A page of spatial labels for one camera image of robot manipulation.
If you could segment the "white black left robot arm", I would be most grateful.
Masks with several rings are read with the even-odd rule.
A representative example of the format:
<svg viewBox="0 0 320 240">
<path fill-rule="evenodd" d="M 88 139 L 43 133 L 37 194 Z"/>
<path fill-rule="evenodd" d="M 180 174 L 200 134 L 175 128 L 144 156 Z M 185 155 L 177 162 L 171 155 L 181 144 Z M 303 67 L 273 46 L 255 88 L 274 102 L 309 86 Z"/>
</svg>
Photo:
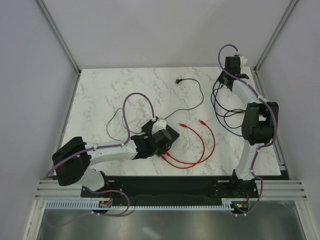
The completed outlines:
<svg viewBox="0 0 320 240">
<path fill-rule="evenodd" d="M 88 143 L 78 136 L 72 138 L 52 155 L 53 168 L 61 187 L 81 185 L 98 197 L 105 197 L 110 190 L 107 175 L 91 166 L 122 160 L 147 159 L 166 153 L 179 134 L 168 127 L 157 132 L 133 135 L 127 142 Z"/>
</svg>

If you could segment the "black network switch box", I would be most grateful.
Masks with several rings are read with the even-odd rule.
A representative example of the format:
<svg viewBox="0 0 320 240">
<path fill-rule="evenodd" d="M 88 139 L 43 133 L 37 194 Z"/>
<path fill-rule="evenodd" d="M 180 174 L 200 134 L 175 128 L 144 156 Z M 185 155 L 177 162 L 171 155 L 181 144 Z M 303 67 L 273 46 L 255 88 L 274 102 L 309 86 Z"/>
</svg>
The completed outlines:
<svg viewBox="0 0 320 240">
<path fill-rule="evenodd" d="M 165 129 L 158 130 L 152 134 L 152 138 L 156 144 L 157 151 L 155 154 L 160 157 L 168 152 L 173 143 L 179 138 L 180 134 L 172 127 L 166 126 Z"/>
</svg>

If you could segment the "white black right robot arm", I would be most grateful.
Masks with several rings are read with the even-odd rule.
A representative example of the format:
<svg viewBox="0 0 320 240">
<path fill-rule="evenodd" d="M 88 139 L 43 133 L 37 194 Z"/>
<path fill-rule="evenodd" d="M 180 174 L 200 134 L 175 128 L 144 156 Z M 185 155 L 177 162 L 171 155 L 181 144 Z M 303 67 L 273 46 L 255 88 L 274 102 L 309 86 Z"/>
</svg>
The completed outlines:
<svg viewBox="0 0 320 240">
<path fill-rule="evenodd" d="M 244 147 L 234 175 L 237 180 L 228 185 L 229 193 L 241 197 L 247 191 L 243 181 L 256 177 L 255 163 L 259 152 L 273 144 L 277 133 L 279 105 L 262 97 L 248 82 L 249 77 L 241 73 L 242 59 L 239 55 L 227 56 L 224 68 L 218 77 L 219 83 L 226 86 L 245 106 L 241 126 Z"/>
</svg>

